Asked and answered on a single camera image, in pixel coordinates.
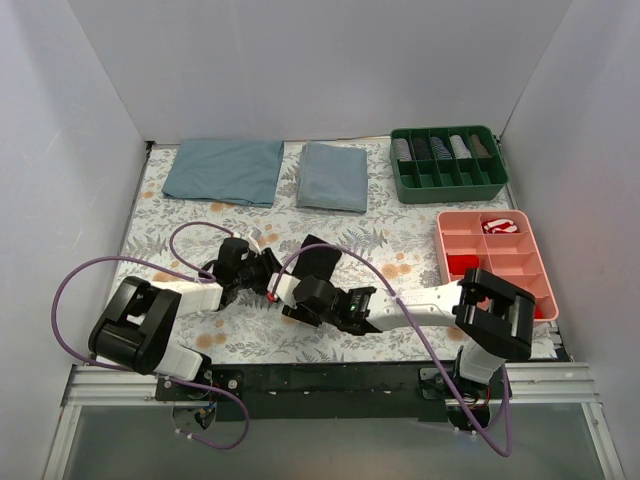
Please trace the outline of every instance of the salmon compartment organizer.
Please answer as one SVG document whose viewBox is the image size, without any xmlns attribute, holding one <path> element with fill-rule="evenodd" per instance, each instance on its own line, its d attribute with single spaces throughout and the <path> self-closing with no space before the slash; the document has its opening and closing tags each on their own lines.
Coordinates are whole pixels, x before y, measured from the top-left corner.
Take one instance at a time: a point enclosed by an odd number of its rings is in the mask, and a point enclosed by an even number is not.
<svg viewBox="0 0 640 480">
<path fill-rule="evenodd" d="M 495 219 L 512 220 L 518 233 L 484 233 L 482 223 Z M 435 243 L 443 283 L 461 279 L 463 275 L 455 265 L 466 262 L 470 267 L 479 266 L 533 294 L 537 322 L 558 318 L 558 306 L 531 224 L 521 211 L 442 212 L 438 215 Z"/>
</svg>

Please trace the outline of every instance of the gray floor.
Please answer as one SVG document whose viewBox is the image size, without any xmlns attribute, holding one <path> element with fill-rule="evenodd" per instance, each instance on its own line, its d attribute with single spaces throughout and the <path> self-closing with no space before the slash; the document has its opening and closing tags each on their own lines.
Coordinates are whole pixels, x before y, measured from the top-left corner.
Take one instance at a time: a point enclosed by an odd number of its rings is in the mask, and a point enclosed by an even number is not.
<svg viewBox="0 0 640 480">
<path fill-rule="evenodd" d="M 262 420 L 218 452 L 174 433 L 169 407 L 84 407 L 66 479 L 601 479 L 581 406 L 514 405 L 504 459 L 481 439 L 411 420 Z M 207 434 L 229 441 L 239 424 Z M 492 432 L 502 443 L 503 426 Z"/>
</svg>

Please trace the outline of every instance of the green tray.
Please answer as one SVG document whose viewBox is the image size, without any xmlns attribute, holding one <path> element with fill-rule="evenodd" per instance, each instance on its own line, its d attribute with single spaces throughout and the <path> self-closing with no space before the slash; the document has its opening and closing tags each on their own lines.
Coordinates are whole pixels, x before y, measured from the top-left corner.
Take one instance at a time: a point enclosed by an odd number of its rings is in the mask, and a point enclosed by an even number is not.
<svg viewBox="0 0 640 480">
<path fill-rule="evenodd" d="M 488 157 L 478 157 L 471 144 L 476 134 L 489 152 Z M 435 160 L 431 137 L 438 137 L 454 156 L 449 138 L 460 135 L 473 158 Z M 391 167 L 396 181 L 398 199 L 402 203 L 443 203 L 491 200 L 504 185 L 509 175 L 500 155 L 493 134 L 482 125 L 436 128 L 407 128 L 391 132 L 391 139 L 404 138 L 411 149 L 412 161 L 400 161 L 390 148 Z M 428 141 L 432 158 L 416 158 L 412 139 Z"/>
</svg>

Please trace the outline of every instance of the light blue folded cloth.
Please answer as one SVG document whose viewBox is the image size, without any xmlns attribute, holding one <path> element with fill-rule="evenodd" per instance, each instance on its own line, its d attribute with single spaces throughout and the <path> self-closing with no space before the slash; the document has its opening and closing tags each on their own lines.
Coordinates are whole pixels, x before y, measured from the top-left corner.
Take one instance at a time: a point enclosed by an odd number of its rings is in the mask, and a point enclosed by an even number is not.
<svg viewBox="0 0 640 480">
<path fill-rule="evenodd" d="M 271 207 L 282 165 L 280 140 L 187 140 L 164 182 L 165 195 Z"/>
<path fill-rule="evenodd" d="M 300 155 L 298 207 L 367 211 L 367 152 L 307 142 Z"/>
</svg>

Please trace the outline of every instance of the white backdrop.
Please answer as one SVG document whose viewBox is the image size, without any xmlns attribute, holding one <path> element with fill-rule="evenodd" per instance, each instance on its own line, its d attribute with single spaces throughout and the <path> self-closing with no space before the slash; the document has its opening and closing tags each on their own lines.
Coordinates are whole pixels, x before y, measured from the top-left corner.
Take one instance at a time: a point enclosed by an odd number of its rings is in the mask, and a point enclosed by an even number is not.
<svg viewBox="0 0 640 480">
<path fill-rule="evenodd" d="M 140 134 L 501 133 L 570 0 L 69 0 Z"/>
<path fill-rule="evenodd" d="M 0 0 L 0 478 L 44 471 L 69 376 L 49 311 L 64 276 L 114 254 L 144 143 L 65 0 Z M 113 266 L 60 312 L 87 352 Z"/>
<path fill-rule="evenodd" d="M 640 478 L 640 5 L 574 0 L 503 145 L 625 474 Z"/>
</svg>

